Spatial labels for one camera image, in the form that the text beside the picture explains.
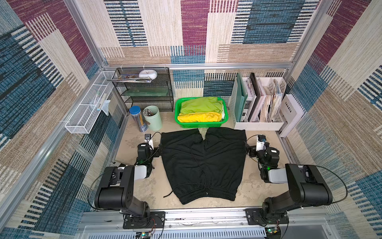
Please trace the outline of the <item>black shorts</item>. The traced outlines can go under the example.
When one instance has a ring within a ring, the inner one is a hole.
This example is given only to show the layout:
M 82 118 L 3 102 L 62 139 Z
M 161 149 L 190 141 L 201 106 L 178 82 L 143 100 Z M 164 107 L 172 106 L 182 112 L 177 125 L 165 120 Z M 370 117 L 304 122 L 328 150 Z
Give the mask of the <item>black shorts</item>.
M 168 181 L 183 205 L 204 197 L 234 201 L 243 177 L 246 132 L 227 127 L 161 135 L 160 151 Z

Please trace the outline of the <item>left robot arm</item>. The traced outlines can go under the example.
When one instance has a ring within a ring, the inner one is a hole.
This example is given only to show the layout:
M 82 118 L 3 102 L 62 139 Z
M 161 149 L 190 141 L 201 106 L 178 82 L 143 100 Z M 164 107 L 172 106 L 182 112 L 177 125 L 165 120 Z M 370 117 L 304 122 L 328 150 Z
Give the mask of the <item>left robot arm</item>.
M 153 222 L 148 203 L 138 200 L 133 193 L 134 182 L 150 176 L 156 151 L 145 142 L 138 145 L 137 153 L 134 165 L 105 169 L 94 199 L 96 210 L 119 211 L 123 215 L 125 229 L 149 226 Z

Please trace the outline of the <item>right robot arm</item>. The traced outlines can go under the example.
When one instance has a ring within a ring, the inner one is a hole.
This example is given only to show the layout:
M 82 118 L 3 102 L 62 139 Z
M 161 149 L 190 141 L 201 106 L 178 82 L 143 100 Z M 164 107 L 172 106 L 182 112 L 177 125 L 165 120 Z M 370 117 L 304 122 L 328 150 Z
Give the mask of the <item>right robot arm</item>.
M 288 191 L 268 197 L 261 209 L 246 209 L 248 224 L 260 225 L 281 222 L 288 211 L 301 207 L 324 206 L 333 203 L 333 195 L 317 166 L 287 163 L 278 168 L 280 152 L 274 147 L 256 150 L 246 146 L 250 158 L 256 157 L 261 179 L 265 183 L 287 184 Z

